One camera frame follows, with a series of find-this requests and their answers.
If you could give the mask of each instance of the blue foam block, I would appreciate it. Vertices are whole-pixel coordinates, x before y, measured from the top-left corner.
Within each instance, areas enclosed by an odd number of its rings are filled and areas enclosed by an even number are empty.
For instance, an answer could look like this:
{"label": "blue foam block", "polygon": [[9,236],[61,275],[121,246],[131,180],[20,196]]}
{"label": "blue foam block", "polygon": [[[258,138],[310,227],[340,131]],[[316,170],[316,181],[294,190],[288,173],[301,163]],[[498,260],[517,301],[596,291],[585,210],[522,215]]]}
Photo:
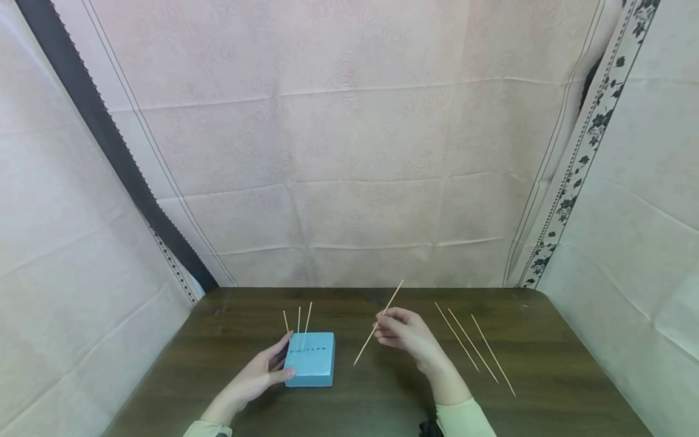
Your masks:
{"label": "blue foam block", "polygon": [[291,336],[284,368],[294,368],[296,376],[285,382],[287,387],[331,387],[334,367],[335,334],[309,332]]}

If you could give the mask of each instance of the black object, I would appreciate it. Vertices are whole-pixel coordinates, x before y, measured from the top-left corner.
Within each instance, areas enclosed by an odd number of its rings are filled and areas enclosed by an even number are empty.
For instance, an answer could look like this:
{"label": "black object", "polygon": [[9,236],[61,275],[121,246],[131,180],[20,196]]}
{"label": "black object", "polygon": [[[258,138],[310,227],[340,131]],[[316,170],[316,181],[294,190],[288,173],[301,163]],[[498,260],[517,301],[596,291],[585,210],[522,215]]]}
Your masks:
{"label": "black object", "polygon": [[444,437],[442,429],[435,420],[425,420],[420,424],[421,437]]}
{"label": "black object", "polygon": [[17,6],[94,139],[148,224],[205,291],[218,287],[211,272],[156,202],[53,3],[48,0],[17,0]]}

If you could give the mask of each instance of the dark brown tabletop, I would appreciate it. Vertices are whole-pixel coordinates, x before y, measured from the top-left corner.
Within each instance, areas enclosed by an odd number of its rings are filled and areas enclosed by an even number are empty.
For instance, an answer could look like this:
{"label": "dark brown tabletop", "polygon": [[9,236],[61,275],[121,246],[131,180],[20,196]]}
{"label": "dark brown tabletop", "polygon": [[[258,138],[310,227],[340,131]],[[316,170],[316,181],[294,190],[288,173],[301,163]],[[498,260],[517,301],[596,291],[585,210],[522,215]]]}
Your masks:
{"label": "dark brown tabletop", "polygon": [[[284,335],[282,310],[287,311],[289,327],[295,327],[298,306],[304,307],[305,317],[313,301],[308,330],[336,335],[333,386],[271,390],[236,417],[234,436],[418,436],[419,423],[433,416],[434,405],[413,360],[372,340],[352,366],[371,331],[374,314],[383,309],[392,292],[261,288],[211,292],[105,435],[181,436],[258,351]],[[434,301],[448,317],[447,308],[454,311],[500,384],[484,366],[480,373],[475,370]],[[498,437],[651,435],[543,294],[528,289],[401,289],[393,306],[424,318]],[[516,398],[501,378],[471,314]]]}

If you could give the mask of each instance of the black floral pattern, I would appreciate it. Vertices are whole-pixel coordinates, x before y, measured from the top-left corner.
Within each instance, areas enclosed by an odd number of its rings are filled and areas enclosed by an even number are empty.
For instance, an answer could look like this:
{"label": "black floral pattern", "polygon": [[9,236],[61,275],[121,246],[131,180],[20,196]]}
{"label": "black floral pattern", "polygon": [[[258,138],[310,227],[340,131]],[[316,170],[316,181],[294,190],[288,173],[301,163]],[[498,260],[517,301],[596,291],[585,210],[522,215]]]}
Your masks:
{"label": "black floral pattern", "polygon": [[566,169],[567,173],[562,178],[552,209],[517,283],[518,287],[536,287],[558,246],[660,0],[637,0],[629,3],[631,4],[625,6],[625,15],[622,18],[624,25],[616,40],[610,43],[614,50],[594,94],[583,130]]}

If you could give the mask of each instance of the light green sleeve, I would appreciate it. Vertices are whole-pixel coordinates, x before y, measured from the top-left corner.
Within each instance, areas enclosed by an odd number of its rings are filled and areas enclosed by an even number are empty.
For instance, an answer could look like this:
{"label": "light green sleeve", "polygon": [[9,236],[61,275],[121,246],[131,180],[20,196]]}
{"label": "light green sleeve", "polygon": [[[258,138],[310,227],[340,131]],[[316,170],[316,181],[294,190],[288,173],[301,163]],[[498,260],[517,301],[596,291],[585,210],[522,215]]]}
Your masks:
{"label": "light green sleeve", "polygon": [[233,435],[232,429],[203,420],[197,420],[185,433],[185,437],[231,437],[231,435]]}
{"label": "light green sleeve", "polygon": [[437,405],[437,423],[444,437],[495,437],[474,398],[452,406]]}

